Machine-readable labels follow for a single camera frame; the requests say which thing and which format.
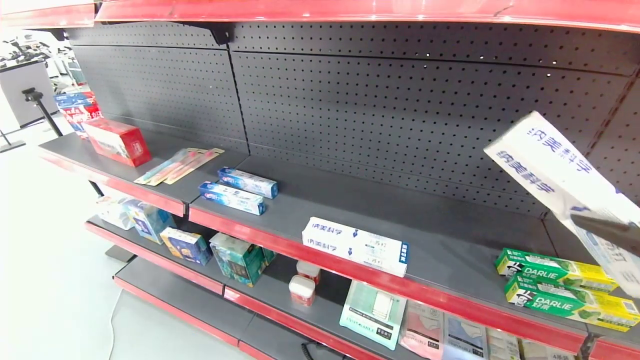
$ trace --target black pegboard back panel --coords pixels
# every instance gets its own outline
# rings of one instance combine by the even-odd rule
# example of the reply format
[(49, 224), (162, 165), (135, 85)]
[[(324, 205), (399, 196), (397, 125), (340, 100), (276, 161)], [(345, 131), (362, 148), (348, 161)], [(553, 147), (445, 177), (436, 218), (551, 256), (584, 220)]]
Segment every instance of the black pegboard back panel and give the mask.
[(588, 160), (629, 199), (640, 204), (640, 83), (636, 82)]
[(591, 29), (456, 22), (245, 22), (233, 51), (473, 61), (630, 75), (640, 36)]
[(104, 113), (248, 152), (226, 51), (99, 45), (74, 51)]
[(225, 49), (211, 31), (166, 21), (130, 22), (93, 28), (67, 29), (71, 45), (118, 45), (153, 47), (196, 47)]
[[(484, 155), (486, 144), (538, 110), (585, 151), (627, 82), (449, 61), (255, 53), (232, 61), (252, 151), (255, 144), (419, 177), (427, 185), (417, 189), (431, 193), (445, 182), (452, 186), (439, 194), (459, 199), (467, 195), (460, 185), (471, 186), (500, 195), (482, 199), (499, 207), (513, 198), (502, 195), (530, 195)], [(538, 214), (533, 199), (517, 205)]]
[(547, 211), (544, 205), (530, 196), (511, 195), (495, 190), (485, 190), (464, 184), (454, 184), (449, 181), (430, 179), (393, 170), (380, 169), (261, 145), (252, 144), (251, 154), (320, 168), (338, 174), (361, 177), (380, 183), (431, 193), (433, 195), (473, 202), (474, 204), (491, 206), (514, 213), (541, 217)]

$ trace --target pink package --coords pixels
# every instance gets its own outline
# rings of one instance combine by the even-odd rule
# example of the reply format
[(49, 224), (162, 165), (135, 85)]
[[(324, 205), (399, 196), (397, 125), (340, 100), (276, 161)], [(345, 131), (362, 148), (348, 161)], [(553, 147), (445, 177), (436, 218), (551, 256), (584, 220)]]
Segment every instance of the pink package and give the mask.
[(444, 314), (420, 302), (407, 301), (400, 345), (430, 360), (441, 360)]

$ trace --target small plastic container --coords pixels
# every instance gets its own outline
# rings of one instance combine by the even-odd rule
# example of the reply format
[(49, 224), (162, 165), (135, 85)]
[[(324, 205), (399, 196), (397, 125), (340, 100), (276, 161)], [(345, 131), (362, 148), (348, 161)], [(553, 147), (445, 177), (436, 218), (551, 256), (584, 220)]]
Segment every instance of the small plastic container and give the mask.
[(320, 283), (319, 267), (311, 265), (310, 263), (306, 263), (304, 261), (299, 261), (296, 264), (296, 269), (298, 270), (298, 275), (313, 280), (316, 285)]
[(295, 275), (289, 282), (291, 300), (304, 306), (311, 306), (316, 299), (316, 284), (306, 277)]

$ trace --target white floor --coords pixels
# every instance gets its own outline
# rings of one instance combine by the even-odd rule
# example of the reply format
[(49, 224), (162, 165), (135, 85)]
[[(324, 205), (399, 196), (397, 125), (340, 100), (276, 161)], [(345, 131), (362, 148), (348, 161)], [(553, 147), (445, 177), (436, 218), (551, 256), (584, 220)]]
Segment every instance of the white floor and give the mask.
[[(38, 144), (55, 137), (48, 129), (11, 134), (27, 146), (0, 154), (0, 358), (107, 359), (120, 292), (111, 276), (124, 264), (84, 230), (96, 198), (87, 180), (38, 158)], [(250, 359), (126, 292), (113, 323), (112, 360)]]

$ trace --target black cable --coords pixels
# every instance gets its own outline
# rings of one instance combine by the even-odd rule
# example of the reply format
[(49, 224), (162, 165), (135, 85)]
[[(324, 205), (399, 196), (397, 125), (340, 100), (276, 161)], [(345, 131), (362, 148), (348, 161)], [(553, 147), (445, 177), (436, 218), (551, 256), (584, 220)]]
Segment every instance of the black cable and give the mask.
[(317, 347), (326, 346), (325, 344), (321, 344), (317, 341), (308, 341), (306, 343), (300, 344), (300, 347), (302, 348), (302, 354), (305, 356), (305, 359), (307, 360), (314, 360), (314, 358), (311, 357), (311, 354), (309, 354), (309, 349), (307, 348), (307, 345), (309, 344), (315, 344)]

